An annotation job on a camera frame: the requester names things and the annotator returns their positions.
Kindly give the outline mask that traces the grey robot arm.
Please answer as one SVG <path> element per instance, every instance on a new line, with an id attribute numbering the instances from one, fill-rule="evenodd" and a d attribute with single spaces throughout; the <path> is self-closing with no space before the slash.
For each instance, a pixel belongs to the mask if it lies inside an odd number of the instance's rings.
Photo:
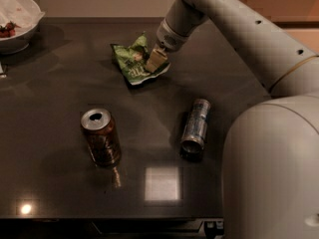
<path id="1" fill-rule="evenodd" d="M 225 138 L 225 239 L 319 239 L 319 56 L 239 0 L 175 0 L 157 46 L 211 21 L 264 88 Z"/>

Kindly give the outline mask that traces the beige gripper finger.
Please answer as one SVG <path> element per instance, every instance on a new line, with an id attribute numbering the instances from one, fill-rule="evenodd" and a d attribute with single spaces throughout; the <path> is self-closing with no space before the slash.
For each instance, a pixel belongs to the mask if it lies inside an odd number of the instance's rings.
<path id="1" fill-rule="evenodd" d="M 167 61 L 167 54 L 164 49 L 154 48 L 147 60 L 146 70 L 154 73 L 163 63 Z"/>

